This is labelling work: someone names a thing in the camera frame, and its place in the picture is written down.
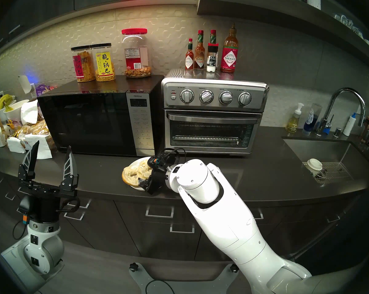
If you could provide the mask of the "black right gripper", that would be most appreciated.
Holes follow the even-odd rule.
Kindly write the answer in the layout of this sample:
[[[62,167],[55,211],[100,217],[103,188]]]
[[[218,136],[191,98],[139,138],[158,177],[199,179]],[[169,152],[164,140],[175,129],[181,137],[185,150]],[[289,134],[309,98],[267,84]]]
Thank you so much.
[[[154,194],[160,189],[170,189],[169,174],[167,170],[152,169],[148,179],[139,179],[139,187],[149,194]]]

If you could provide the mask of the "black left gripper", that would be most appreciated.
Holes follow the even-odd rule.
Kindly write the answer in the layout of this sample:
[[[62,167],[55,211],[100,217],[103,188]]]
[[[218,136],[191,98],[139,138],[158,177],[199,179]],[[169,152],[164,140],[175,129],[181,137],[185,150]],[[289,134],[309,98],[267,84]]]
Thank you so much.
[[[35,165],[39,141],[30,149],[19,165],[20,188],[25,188],[18,212],[37,223],[55,223],[60,213],[74,213],[78,210],[77,187],[79,174],[71,146],[68,146],[63,166],[63,179],[58,187],[38,183],[35,179]]]

